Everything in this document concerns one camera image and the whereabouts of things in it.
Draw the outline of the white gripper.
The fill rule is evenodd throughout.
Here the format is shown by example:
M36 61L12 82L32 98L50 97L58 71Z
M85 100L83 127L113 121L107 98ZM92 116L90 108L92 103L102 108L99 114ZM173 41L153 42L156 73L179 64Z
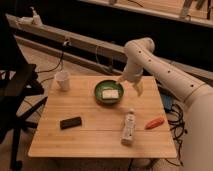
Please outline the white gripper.
M143 84L139 81L141 80L142 75L143 69L140 66L128 63L124 68L122 76L119 77L116 82L121 83L125 79L130 83L134 83L133 88L137 92L137 95L141 96L143 93Z

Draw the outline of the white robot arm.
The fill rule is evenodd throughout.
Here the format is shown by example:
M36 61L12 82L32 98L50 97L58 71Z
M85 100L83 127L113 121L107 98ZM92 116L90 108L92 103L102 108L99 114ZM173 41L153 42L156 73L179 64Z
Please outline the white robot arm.
M213 171L213 87L153 54L151 38L128 41L127 64L119 81L137 84L143 70L152 74L187 108L180 171Z

